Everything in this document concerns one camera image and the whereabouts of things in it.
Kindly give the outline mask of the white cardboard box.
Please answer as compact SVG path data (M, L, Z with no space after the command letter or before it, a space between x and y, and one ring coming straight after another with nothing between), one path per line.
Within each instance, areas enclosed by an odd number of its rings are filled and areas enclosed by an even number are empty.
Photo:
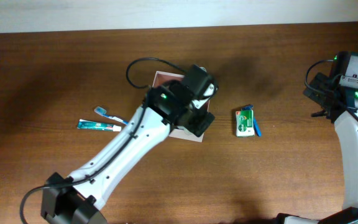
M175 73L168 73L168 72L161 72L156 71L154 82L152 86L154 88L163 85L164 83L172 80L181 81L184 78L183 75L175 74ZM170 138L177 138L187 141L193 141L193 142L203 142L204 134L202 134L200 137L195 136L193 133L189 132L189 130L184 128L175 128L171 131L171 133L168 135Z

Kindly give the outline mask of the blue white toothbrush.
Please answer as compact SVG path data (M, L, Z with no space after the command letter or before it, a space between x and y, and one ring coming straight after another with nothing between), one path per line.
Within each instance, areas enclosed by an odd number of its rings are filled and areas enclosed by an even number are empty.
M119 123L122 123L122 124L125 124L127 125L128 122L124 119L122 119L121 117L119 116L116 116L116 115L110 115L110 114L107 114L107 111L100 107L100 106L97 106L95 109L94 109L94 112L104 118L107 118L107 119L111 119L111 120L114 120L114 121L117 121Z

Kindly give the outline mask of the green white toothpaste tube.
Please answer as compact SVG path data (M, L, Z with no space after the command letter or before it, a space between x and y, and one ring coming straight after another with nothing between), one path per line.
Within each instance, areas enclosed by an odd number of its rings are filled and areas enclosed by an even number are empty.
M115 124L100 123L100 122L88 121L84 119L79 120L77 124L77 128L98 130L98 131L112 131L112 132L120 132L122 130L121 126Z

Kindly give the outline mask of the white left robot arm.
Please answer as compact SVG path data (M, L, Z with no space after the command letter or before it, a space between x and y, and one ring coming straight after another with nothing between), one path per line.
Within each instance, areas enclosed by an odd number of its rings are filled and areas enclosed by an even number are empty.
M106 223L101 213L126 174L153 147L180 128L200 137L214 121L204 107L218 89L203 68L192 65L181 80L152 87L119 134L67 178L54 173L43 190L40 215L48 223Z

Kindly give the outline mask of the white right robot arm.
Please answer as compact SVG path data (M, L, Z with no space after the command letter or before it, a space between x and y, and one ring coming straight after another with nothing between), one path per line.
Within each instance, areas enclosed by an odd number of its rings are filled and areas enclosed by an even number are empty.
M332 122L341 147L345 194L342 210L320 223L358 223L358 53L342 51L330 61L329 75L305 80L303 94L319 104Z

